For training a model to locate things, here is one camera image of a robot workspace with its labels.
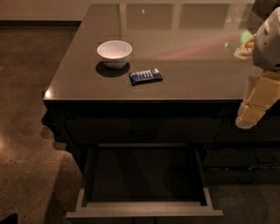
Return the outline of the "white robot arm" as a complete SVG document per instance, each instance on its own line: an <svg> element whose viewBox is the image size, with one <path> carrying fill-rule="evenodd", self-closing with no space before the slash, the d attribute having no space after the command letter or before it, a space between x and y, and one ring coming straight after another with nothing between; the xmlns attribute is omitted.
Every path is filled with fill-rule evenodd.
<svg viewBox="0 0 280 224"><path fill-rule="evenodd" d="M235 125L251 129L280 99L280 8L276 7L245 44L234 52L239 59L251 58L262 69L258 77L249 77Z"/></svg>

